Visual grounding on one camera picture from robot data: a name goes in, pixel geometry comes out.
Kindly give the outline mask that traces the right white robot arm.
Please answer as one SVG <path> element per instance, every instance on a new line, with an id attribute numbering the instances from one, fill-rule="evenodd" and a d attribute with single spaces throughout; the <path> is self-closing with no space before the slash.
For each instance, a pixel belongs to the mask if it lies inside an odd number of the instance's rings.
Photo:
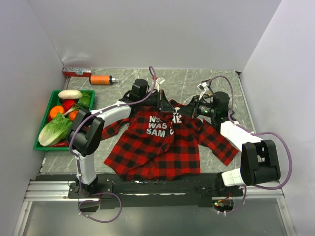
<path id="1" fill-rule="evenodd" d="M 239 168 L 222 172 L 215 184 L 216 192 L 226 196 L 233 186 L 255 186 L 268 190 L 281 186 L 266 186 L 277 183 L 281 177 L 276 145 L 272 140 L 263 140 L 241 128 L 231 117 L 230 98 L 225 92 L 215 92 L 208 96 L 194 96 L 188 105 L 178 110 L 179 114 L 197 118 L 210 118 L 216 131 L 234 144 L 241 152 Z"/>

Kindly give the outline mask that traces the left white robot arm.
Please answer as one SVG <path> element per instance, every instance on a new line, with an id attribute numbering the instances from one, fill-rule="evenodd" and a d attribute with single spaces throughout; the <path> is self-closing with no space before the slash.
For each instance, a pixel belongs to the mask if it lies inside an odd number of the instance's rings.
<path id="1" fill-rule="evenodd" d="M 85 197 L 91 198 L 97 193 L 94 152 L 102 139 L 103 129 L 128 118 L 141 106 L 151 106 L 159 112 L 175 112 L 164 91 L 158 89 L 158 83 L 154 81 L 150 88 L 143 79 L 135 80 L 131 90 L 111 106 L 93 111 L 79 110 L 66 140 L 69 142 L 69 152 L 76 160 L 76 185 Z"/>

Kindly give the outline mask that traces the red black plaid shirt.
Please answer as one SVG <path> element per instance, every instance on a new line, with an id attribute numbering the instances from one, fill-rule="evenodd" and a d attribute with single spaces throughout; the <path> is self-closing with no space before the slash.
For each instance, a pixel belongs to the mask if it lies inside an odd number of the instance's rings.
<path id="1" fill-rule="evenodd" d="M 123 132 L 104 163 L 123 180 L 174 180 L 200 173 L 199 146 L 208 147 L 228 166 L 239 152 L 206 120 L 153 107 L 141 107 L 128 118 L 103 129 L 102 138 Z"/>

